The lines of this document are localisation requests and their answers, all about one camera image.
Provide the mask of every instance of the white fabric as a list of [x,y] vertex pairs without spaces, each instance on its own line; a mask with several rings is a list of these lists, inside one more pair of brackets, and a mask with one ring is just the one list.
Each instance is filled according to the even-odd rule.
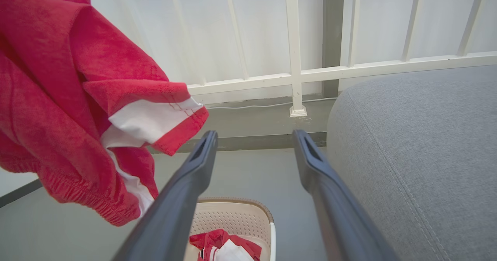
[[109,117],[109,121],[136,139],[153,144],[203,107],[189,98],[179,103],[138,100]]
[[214,259],[209,259],[209,261],[254,261],[254,259],[243,247],[227,240],[218,251],[215,251]]
[[149,189],[140,182],[140,178],[124,172],[121,167],[119,167],[116,155],[114,155],[114,153],[108,148],[139,148],[144,144],[144,142],[140,141],[139,139],[135,139],[126,132],[119,130],[114,125],[111,125],[102,134],[100,141],[102,146],[105,148],[110,158],[114,162],[114,166],[116,167],[117,172],[122,177],[126,190],[137,197],[139,201],[138,206],[140,208],[140,217],[142,217],[154,202],[154,197],[152,197],[152,195],[150,194]]

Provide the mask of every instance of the white metal railing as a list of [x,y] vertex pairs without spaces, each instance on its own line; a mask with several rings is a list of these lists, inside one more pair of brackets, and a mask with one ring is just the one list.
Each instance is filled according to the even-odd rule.
[[[307,112],[302,104],[302,84],[305,82],[321,82],[323,80],[343,79],[352,77],[367,77],[371,75],[385,75],[389,73],[401,73],[423,70],[439,70],[446,68],[462,68],[469,66],[484,66],[497,64],[496,52],[478,52],[468,53],[468,47],[471,45],[473,38],[473,28],[479,15],[481,3],[484,0],[474,0],[470,15],[467,20],[466,28],[461,39],[457,54],[448,56],[433,56],[423,58],[410,58],[412,46],[412,35],[417,28],[417,15],[423,0],[413,0],[410,20],[408,24],[405,44],[400,60],[384,61],[376,63],[355,64],[357,52],[357,34],[359,24],[359,8],[361,0],[353,0],[352,18],[350,26],[349,52],[345,62],[346,66],[337,66],[330,68],[318,68],[312,70],[302,70],[300,62],[300,36],[299,36],[299,8],[298,0],[286,0],[287,24],[288,24],[288,42],[290,47],[290,73],[280,73],[275,75],[263,75],[258,77],[249,77],[247,64],[243,52],[240,30],[236,20],[236,13],[233,6],[233,0],[228,0],[231,23],[235,32],[236,47],[242,65],[243,77],[239,79],[223,80],[219,82],[206,82],[202,72],[196,71],[195,54],[191,44],[188,26],[183,17],[180,0],[172,0],[174,8],[179,17],[179,22],[183,30],[184,42],[189,58],[186,58],[191,72],[197,75],[198,83],[188,86],[191,95],[219,93],[227,91],[237,91],[245,89],[272,87],[272,86],[292,86],[292,102],[290,109],[291,116],[306,116]],[[135,21],[135,27],[142,41],[144,31],[140,28],[139,15],[133,4],[130,5],[129,11]]]

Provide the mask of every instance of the beige plastic basket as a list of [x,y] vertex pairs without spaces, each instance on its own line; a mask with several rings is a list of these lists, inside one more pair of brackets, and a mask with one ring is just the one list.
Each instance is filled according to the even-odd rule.
[[[199,199],[190,235],[224,229],[262,248],[261,261],[276,261],[276,228],[273,216],[262,203],[240,198]],[[196,261],[199,250],[186,246],[184,261]]]

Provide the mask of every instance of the sofa seam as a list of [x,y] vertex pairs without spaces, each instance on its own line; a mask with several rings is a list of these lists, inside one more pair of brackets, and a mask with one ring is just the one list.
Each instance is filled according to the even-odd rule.
[[[412,204],[412,206],[413,206],[416,210],[417,210],[417,209],[419,209],[419,211],[421,211],[421,213],[422,213],[422,214],[423,214],[423,216],[424,216],[424,213],[422,212],[421,207],[419,206],[419,204],[417,204],[417,202],[415,201],[414,196],[412,195],[412,192],[410,192],[410,190],[409,190],[409,188],[408,188],[407,184],[405,183],[405,181],[403,181],[402,177],[399,175],[399,172],[395,169],[394,164],[392,164],[391,160],[389,160],[389,158],[387,157],[386,153],[384,152],[383,147],[379,144],[378,140],[377,140],[377,139],[376,139],[376,137],[373,135],[373,132],[371,131],[371,129],[370,129],[370,128],[369,128],[369,126],[367,125],[367,122],[366,122],[366,120],[365,120],[365,117],[363,116],[362,112],[360,112],[360,111],[359,111],[359,109],[357,108],[357,106],[355,105],[355,102],[354,102],[354,100],[353,100],[352,96],[350,95],[350,91],[347,91],[347,95],[348,95],[348,97],[349,97],[350,101],[351,101],[351,102],[352,102],[352,104],[353,104],[354,110],[355,110],[355,111],[359,114],[359,116],[360,116],[360,118],[361,118],[361,121],[362,121],[363,125],[365,126],[365,128],[366,128],[366,130],[367,130],[367,132],[368,132],[368,135],[369,135],[369,136],[371,137],[371,139],[373,140],[373,142],[374,142],[374,144],[375,144],[375,149],[376,149],[376,151],[378,151],[378,153],[380,153],[380,155],[382,155],[382,157],[383,157],[383,159],[384,159],[384,162],[386,162],[386,164],[390,167],[390,169],[388,169],[388,168],[387,168],[387,170],[389,171],[390,176],[392,176],[392,179],[394,180],[394,182],[395,182],[396,186],[398,187],[399,192],[402,194],[402,196],[403,196],[403,198],[404,198],[404,200],[405,200],[406,204],[408,205],[408,207],[409,207],[409,209],[410,209],[410,211],[411,211],[411,213],[412,213],[413,217],[416,219],[416,222],[417,222],[417,224],[418,224],[418,226],[419,226],[419,229],[421,229],[421,231],[422,231],[422,233],[423,233],[424,237],[426,238],[426,241],[427,241],[427,242],[428,242],[428,244],[430,245],[431,250],[433,250],[433,253],[435,253],[435,256],[437,257],[437,259],[438,259],[438,260],[440,260],[440,257],[438,256],[438,254],[437,254],[437,252],[436,252],[435,248],[434,248],[434,247],[433,247],[433,245],[430,243],[430,239],[428,238],[428,236],[426,236],[426,233],[425,233],[424,228],[426,228],[426,231],[428,232],[428,235],[430,236],[431,240],[433,240],[433,243],[434,243],[435,245],[437,245],[436,240],[433,238],[433,236],[432,236],[432,234],[430,233],[430,231],[429,231],[428,227],[426,227],[426,225],[425,225],[425,223],[424,223],[423,219],[421,218],[421,216],[417,213],[417,211],[415,212],[415,211],[412,209],[411,204]],[[409,198],[409,200],[405,197],[404,192],[402,192],[402,189],[404,190],[404,192],[405,192],[405,193],[408,193],[408,198]],[[411,199],[411,197],[409,197],[409,194],[410,194],[410,196],[412,197],[412,199],[414,199],[414,201],[416,202],[417,207],[416,207],[416,206],[415,206],[415,204],[412,202],[412,199]],[[445,254],[447,255],[447,258],[450,260],[450,258],[449,258],[449,256],[448,256],[447,252],[445,251],[444,247],[441,245],[440,240],[439,240],[439,239],[438,239],[438,237],[436,236],[436,233],[435,233],[435,231],[433,230],[433,227],[431,227],[431,224],[429,224],[428,219],[427,219],[425,216],[424,216],[424,218],[425,218],[425,220],[426,220],[427,224],[428,224],[428,225],[430,226],[430,228],[432,229],[432,232],[433,232],[433,234],[435,235],[435,237],[437,238],[439,245],[443,248],[443,250],[444,250]]]

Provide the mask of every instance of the gray vertical pillar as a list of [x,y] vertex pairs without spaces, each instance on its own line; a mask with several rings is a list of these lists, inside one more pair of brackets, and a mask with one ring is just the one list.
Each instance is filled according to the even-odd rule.
[[[340,66],[343,0],[323,0],[323,68]],[[322,82],[323,98],[338,97],[339,80]]]

